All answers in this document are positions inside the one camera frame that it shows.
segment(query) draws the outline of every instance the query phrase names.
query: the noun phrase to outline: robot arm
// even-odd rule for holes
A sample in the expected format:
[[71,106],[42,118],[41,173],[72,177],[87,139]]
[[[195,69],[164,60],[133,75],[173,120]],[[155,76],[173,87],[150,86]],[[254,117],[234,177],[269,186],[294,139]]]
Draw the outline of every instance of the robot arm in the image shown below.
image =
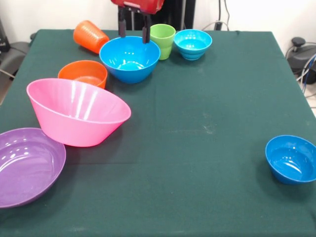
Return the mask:
[[163,5],[164,0],[111,0],[118,5],[118,34],[126,36],[125,11],[134,11],[144,16],[143,43],[150,40],[151,14],[156,14]]

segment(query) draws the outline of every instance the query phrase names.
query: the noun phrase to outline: light blue bowl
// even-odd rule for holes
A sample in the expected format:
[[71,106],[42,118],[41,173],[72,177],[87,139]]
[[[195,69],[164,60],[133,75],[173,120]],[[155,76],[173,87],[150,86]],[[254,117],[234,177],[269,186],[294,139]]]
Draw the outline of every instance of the light blue bowl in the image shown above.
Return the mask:
[[316,147],[303,138],[273,138],[266,145],[266,157],[273,175],[284,184],[316,180]]
[[174,43],[181,55],[191,61],[199,59],[212,42],[213,39],[208,33],[194,29],[179,31],[174,37]]
[[154,70],[160,49],[153,41],[144,44],[141,37],[126,36],[107,42],[99,55],[114,77],[125,83],[137,83]]

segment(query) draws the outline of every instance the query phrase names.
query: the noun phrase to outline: wall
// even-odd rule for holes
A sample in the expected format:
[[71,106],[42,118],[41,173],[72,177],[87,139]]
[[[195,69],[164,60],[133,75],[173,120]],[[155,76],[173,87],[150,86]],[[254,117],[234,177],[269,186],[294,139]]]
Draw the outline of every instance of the wall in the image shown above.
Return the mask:
[[[295,36],[316,42],[316,0],[227,0],[226,2],[231,15],[230,30],[272,31],[283,52],[287,51],[291,39]],[[218,19],[218,0],[197,0],[196,12],[199,14],[195,14],[194,28],[202,29]],[[227,20],[223,0],[222,20]]]
[[[316,0],[227,0],[227,4],[231,30],[272,31],[283,52],[294,36],[316,41]],[[218,0],[197,0],[196,13],[194,28],[202,29],[218,18]],[[40,28],[73,29],[84,19],[102,29],[118,25],[117,7],[110,0],[0,0],[0,17],[10,42],[29,41]],[[224,2],[222,19],[227,19]]]
[[0,0],[0,17],[10,42],[29,41],[38,29],[73,29],[91,20],[117,29],[118,9],[110,0]]

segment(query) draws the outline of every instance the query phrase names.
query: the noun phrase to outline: plastic cup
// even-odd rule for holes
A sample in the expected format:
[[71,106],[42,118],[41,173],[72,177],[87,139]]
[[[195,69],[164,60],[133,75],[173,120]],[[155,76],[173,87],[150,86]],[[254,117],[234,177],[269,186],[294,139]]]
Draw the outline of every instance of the plastic cup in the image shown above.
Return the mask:
[[92,22],[85,20],[76,26],[74,41],[94,53],[99,53],[101,47],[109,41],[109,37]]
[[90,60],[75,61],[64,66],[58,78],[82,81],[104,89],[108,76],[107,69],[99,62]]
[[175,34],[176,30],[167,24],[156,24],[150,27],[150,39],[155,42],[161,50],[159,60],[169,58]]

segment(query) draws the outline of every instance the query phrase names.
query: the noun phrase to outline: bowl rim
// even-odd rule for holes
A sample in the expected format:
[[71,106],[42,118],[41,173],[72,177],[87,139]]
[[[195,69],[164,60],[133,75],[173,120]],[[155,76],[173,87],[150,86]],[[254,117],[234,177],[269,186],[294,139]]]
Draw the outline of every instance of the bowl rim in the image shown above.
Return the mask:
[[61,168],[60,170],[58,171],[58,173],[56,174],[55,178],[51,179],[51,181],[49,182],[49,185],[46,186],[45,190],[37,193],[36,195],[32,196],[31,198],[25,200],[25,201],[22,201],[22,202],[19,202],[19,203],[16,203],[16,204],[12,204],[12,205],[0,205],[0,209],[6,209],[6,208],[13,208],[13,207],[17,207],[17,206],[22,206],[24,204],[27,204],[29,201],[37,198],[39,195],[42,195],[45,191],[47,191],[48,189],[50,189],[50,187],[56,182],[56,180],[59,178],[61,172],[63,171],[64,167],[65,167],[65,164],[66,164],[66,156],[67,156],[67,152],[66,152],[66,147],[65,147],[65,144],[63,143],[60,143],[60,142],[57,142],[55,141],[54,139],[48,137],[44,131],[39,128],[39,127],[20,127],[20,128],[16,128],[16,129],[12,129],[12,130],[9,130],[9,131],[6,131],[6,132],[3,132],[3,133],[0,133],[0,137],[2,135],[5,135],[6,133],[10,133],[10,132],[14,132],[14,131],[17,131],[17,130],[40,130],[42,131],[42,133],[49,139],[51,139],[52,141],[60,144],[62,146],[62,150],[63,150],[63,154],[62,154],[62,164],[61,164]]
[[[112,96],[118,98],[120,101],[123,102],[123,104],[125,104],[125,106],[128,108],[128,115],[126,116],[126,118],[124,119],[120,119],[120,120],[115,120],[115,121],[111,121],[111,122],[100,122],[100,121],[92,121],[92,120],[83,120],[83,119],[80,119],[80,118],[74,118],[74,117],[69,117],[69,116],[66,116],[65,114],[62,114],[60,112],[57,112],[55,110],[52,110],[44,105],[42,105],[40,102],[38,102],[37,100],[35,100],[33,98],[33,96],[30,95],[30,87],[34,84],[34,83],[37,83],[39,81],[43,81],[43,80],[61,80],[61,81],[69,81],[70,83],[81,83],[85,86],[90,86],[92,87],[93,89],[95,90],[99,90],[101,93],[109,93],[111,94]],[[88,84],[88,83],[85,83],[85,82],[82,82],[82,81],[78,81],[78,80],[69,80],[69,79],[62,79],[62,78],[42,78],[42,79],[37,79],[37,80],[34,80],[32,81],[31,83],[28,84],[28,86],[26,87],[26,93],[27,95],[29,96],[29,98],[31,99],[31,101],[34,101],[37,105],[41,106],[42,108],[54,113],[54,114],[57,114],[57,115],[60,115],[64,118],[68,118],[68,119],[74,119],[74,120],[77,120],[77,121],[81,121],[81,122],[87,122],[87,123],[92,123],[92,124],[114,124],[114,123],[120,123],[120,122],[125,122],[127,121],[130,117],[131,117],[131,114],[132,114],[132,111],[131,111],[131,108],[130,106],[124,101],[122,100],[121,98],[119,98],[117,95],[105,90],[105,89],[102,89],[98,86],[94,86],[94,85],[91,85],[91,84]]]
[[[140,36],[126,36],[125,38],[139,38],[139,39],[142,39],[142,37],[140,37]],[[122,72],[139,72],[139,71],[141,71],[141,70],[145,70],[145,69],[147,69],[147,68],[149,68],[149,67],[155,65],[155,64],[158,62],[158,60],[159,60],[159,58],[160,58],[160,55],[161,55],[161,50],[160,50],[159,46],[158,46],[155,42],[153,42],[152,40],[150,40],[150,43],[153,43],[153,44],[157,47],[158,52],[159,52],[159,55],[158,55],[157,59],[156,59],[153,63],[151,63],[150,65],[148,65],[147,67],[142,68],[142,69],[137,69],[137,70],[125,70],[125,69],[117,69],[117,68],[114,68],[114,67],[110,66],[109,64],[107,64],[107,63],[102,59],[102,57],[101,57],[101,51],[103,50],[103,48],[106,46],[107,43],[113,42],[113,41],[119,40],[119,39],[121,39],[121,37],[117,37],[117,38],[115,38],[115,39],[112,39],[112,40],[106,42],[106,43],[101,47],[101,49],[100,49],[99,58],[100,58],[100,60],[102,61],[102,63],[103,63],[106,67],[109,67],[109,68],[114,69],[114,70],[122,71]]]
[[207,32],[201,31],[201,30],[197,30],[197,29],[186,29],[186,30],[178,31],[178,32],[176,33],[176,35],[174,36],[174,40],[173,40],[173,41],[174,41],[175,45],[176,45],[177,47],[179,47],[179,48],[184,49],[183,47],[181,47],[181,46],[176,42],[177,35],[178,35],[179,33],[181,33],[181,32],[185,32],[185,31],[197,31],[197,32],[201,32],[201,33],[205,34],[206,36],[208,36],[208,37],[211,39],[211,42],[210,42],[207,46],[205,46],[204,48],[200,48],[200,49],[198,49],[198,50],[196,50],[196,51],[205,50],[205,49],[209,48],[209,47],[212,45],[212,43],[213,43],[213,38],[212,38],[212,36],[211,36],[210,34],[208,34]]
[[[98,62],[98,61],[94,61],[94,60],[76,60],[76,61],[70,62],[70,63],[66,64],[65,66],[63,66],[63,67],[59,70],[58,75],[57,75],[57,78],[61,78],[61,77],[60,77],[60,74],[61,74],[62,70],[64,70],[66,67],[69,67],[69,66],[71,66],[71,65],[73,65],[73,64],[77,64],[77,63],[81,63],[81,62],[87,62],[87,63],[93,63],[93,64],[97,63],[97,64],[101,65],[102,67],[104,67],[104,65],[103,65],[102,63]],[[107,70],[106,67],[104,67],[104,69],[105,69],[105,72],[106,72],[106,75],[105,75],[104,79],[102,79],[102,81],[101,81],[99,84],[94,85],[94,86],[100,87],[100,85],[102,85],[104,82],[106,82],[109,73],[108,73],[108,70]]]
[[315,180],[316,180],[316,177],[315,177],[314,179],[310,179],[310,180],[297,180],[297,179],[293,179],[293,178],[291,178],[291,177],[288,177],[288,176],[284,175],[283,173],[279,172],[277,169],[274,168],[274,166],[273,166],[273,165],[271,164],[271,162],[268,160],[267,148],[268,148],[268,145],[269,145],[273,140],[275,140],[276,138],[280,138],[280,137],[295,137],[295,138],[298,138],[298,139],[300,139],[300,140],[302,140],[302,141],[304,141],[304,142],[307,142],[307,143],[311,144],[311,145],[316,149],[316,146],[315,146],[313,143],[311,143],[310,141],[308,141],[308,140],[306,140],[306,139],[304,139],[304,138],[302,138],[302,137],[299,137],[299,136],[286,135],[286,134],[284,134],[284,135],[279,135],[279,136],[275,136],[275,137],[273,137],[272,139],[270,139],[269,142],[267,142],[266,148],[265,148],[266,160],[267,160],[269,166],[270,166],[276,173],[278,173],[279,175],[281,175],[281,176],[287,178],[288,180],[291,180],[291,181],[294,181],[294,182],[297,182],[297,183],[309,183],[309,182],[315,181]]

